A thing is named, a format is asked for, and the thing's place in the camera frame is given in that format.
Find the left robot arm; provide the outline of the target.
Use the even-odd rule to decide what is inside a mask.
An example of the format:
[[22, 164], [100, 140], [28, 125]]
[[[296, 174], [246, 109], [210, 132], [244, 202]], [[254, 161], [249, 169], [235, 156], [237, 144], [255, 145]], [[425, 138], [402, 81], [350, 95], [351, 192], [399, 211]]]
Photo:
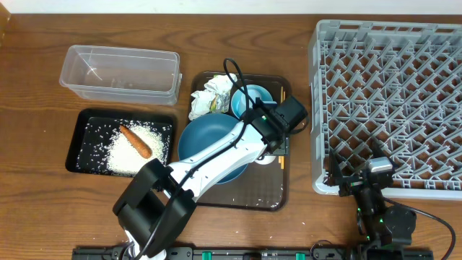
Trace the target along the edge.
[[159, 256], [182, 233], [197, 201], [237, 168], [277, 150], [285, 138], [303, 131], [305, 106], [290, 96], [272, 107], [257, 100], [220, 140], [184, 160], [146, 163], [113, 206], [136, 259]]

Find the orange carrot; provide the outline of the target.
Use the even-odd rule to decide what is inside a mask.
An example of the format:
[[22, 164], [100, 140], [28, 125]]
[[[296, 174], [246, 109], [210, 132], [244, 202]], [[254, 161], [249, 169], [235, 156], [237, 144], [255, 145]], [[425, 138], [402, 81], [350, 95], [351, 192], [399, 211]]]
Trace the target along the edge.
[[145, 159], [149, 159], [152, 156], [152, 151], [149, 146], [132, 130], [120, 125], [119, 129], [121, 133], [127, 138], [131, 146]]

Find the foil wrapper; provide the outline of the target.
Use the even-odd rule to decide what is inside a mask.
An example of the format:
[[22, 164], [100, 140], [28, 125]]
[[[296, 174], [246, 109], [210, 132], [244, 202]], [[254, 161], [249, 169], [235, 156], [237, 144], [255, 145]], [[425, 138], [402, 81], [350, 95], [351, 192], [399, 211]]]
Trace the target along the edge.
[[215, 94], [210, 111], [212, 113], [226, 113], [230, 102], [232, 83], [226, 75], [215, 75], [209, 82], [208, 88]]

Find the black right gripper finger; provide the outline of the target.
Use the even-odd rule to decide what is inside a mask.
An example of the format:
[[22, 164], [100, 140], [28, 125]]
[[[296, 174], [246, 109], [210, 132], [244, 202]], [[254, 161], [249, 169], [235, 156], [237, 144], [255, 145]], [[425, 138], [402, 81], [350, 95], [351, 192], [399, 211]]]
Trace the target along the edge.
[[327, 179], [324, 182], [327, 186], [340, 186], [343, 174], [339, 167], [336, 155], [332, 149], [329, 150], [328, 156], [328, 174]]
[[387, 154], [383, 151], [382, 145], [375, 139], [372, 141], [371, 150], [373, 159], [384, 157], [389, 160], [390, 164], [394, 168], [397, 168], [397, 164], [392, 159], [390, 159], [389, 156], [387, 156]]

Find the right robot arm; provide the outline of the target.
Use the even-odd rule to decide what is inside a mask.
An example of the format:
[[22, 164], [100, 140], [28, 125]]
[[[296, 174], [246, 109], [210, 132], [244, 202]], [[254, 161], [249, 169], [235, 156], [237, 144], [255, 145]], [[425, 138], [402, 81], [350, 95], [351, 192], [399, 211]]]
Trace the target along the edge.
[[397, 165], [378, 147], [372, 157], [351, 176], [345, 176], [340, 159], [329, 150], [328, 186], [339, 187], [339, 196], [353, 196], [357, 203], [357, 227], [360, 235], [377, 246], [408, 246], [416, 227], [417, 216], [410, 209], [387, 206], [382, 190], [392, 186]]

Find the white rice pile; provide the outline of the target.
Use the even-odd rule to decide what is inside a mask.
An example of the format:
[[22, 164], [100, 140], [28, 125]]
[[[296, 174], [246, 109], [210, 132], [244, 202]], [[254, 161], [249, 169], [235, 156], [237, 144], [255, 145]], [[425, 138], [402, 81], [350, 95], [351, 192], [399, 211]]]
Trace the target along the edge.
[[[125, 126], [137, 135], [152, 154], [142, 157], [122, 134]], [[168, 164], [173, 126], [168, 123], [93, 117], [84, 127], [75, 168], [80, 173], [133, 177], [147, 162]]]

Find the white napkin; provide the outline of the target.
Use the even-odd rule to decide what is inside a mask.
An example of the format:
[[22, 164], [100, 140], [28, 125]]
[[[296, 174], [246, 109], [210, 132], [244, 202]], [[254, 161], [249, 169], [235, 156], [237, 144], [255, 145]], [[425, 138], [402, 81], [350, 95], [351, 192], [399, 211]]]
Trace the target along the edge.
[[[235, 74], [231, 74], [230, 76], [231, 77], [228, 78], [231, 81], [231, 83], [237, 80]], [[188, 119], [190, 121], [194, 121], [198, 117], [206, 115], [207, 113], [212, 113], [210, 111], [210, 107], [213, 99], [215, 98], [215, 94], [209, 90], [208, 82], [204, 84], [204, 90], [197, 90], [191, 94], [193, 101], [191, 102], [191, 112], [188, 114]]]

